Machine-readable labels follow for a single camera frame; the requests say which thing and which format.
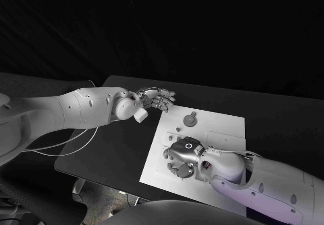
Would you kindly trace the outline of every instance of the black table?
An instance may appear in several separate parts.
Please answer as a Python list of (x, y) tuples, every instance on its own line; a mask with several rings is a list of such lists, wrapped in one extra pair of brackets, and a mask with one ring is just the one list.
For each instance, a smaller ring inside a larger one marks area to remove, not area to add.
[[(318, 169), (324, 162), (324, 101), (122, 76), (111, 76), (104, 86), (129, 91), (157, 86), (176, 91), (177, 105), (243, 117), (246, 150), (324, 180)], [(59, 157), (55, 168), (144, 199), (191, 201), (140, 183), (161, 111), (148, 109), (148, 114), (142, 123), (129, 118), (99, 127), (89, 145), (78, 153)], [(62, 154), (83, 146), (93, 131), (66, 144)], [(252, 210), (248, 217), (262, 220)]]

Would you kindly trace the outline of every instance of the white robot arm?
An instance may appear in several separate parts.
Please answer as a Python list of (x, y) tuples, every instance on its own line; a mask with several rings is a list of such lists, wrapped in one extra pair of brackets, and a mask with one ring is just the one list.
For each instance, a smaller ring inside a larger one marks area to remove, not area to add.
[[(204, 148), (190, 137), (163, 156), (184, 162), (180, 168), (167, 165), (176, 176), (189, 178), (199, 170), (219, 193), (271, 218), (292, 225), (324, 224), (324, 181), (295, 167), (261, 156)], [(240, 184), (245, 169), (252, 176)]]
[(66, 128), (89, 129), (147, 117), (144, 108), (167, 112), (174, 92), (142, 88), (82, 88), (53, 97), (13, 98), (0, 94), (0, 165), (7, 163), (45, 134)]

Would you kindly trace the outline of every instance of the black background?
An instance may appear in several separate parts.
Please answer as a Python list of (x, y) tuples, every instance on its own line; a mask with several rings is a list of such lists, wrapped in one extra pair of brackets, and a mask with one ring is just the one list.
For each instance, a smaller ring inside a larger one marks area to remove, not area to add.
[(322, 4), (1, 1), (0, 71), (324, 99)]

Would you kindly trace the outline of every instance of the black cord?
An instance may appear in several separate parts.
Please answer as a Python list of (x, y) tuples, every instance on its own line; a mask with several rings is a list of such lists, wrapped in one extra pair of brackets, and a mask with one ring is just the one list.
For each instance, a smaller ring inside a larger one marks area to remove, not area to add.
[(7, 221), (7, 220), (16, 220), (16, 221), (19, 221), (19, 223), (21, 224), (21, 221), (20, 221), (19, 219), (16, 219), (16, 218), (0, 219), (0, 221)]
[(127, 203), (128, 203), (128, 206), (131, 207), (131, 205), (129, 205), (129, 201), (128, 201), (128, 194), (127, 194)]

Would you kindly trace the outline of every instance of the robotic hand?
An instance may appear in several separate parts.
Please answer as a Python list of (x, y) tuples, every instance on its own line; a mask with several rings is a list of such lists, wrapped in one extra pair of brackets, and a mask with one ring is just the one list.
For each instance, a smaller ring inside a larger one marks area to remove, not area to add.
[(91, 129), (134, 116), (141, 122), (154, 107), (165, 113), (174, 92), (151, 87), (82, 88), (53, 97), (10, 98), (0, 94), (0, 165), (45, 134), (62, 129)]
[[(201, 173), (216, 192), (240, 204), (292, 225), (324, 224), (324, 181), (295, 167), (243, 151), (204, 148), (199, 140), (186, 137), (173, 143), (163, 157), (184, 164), (167, 169), (180, 178)], [(252, 172), (240, 182), (243, 171)]]

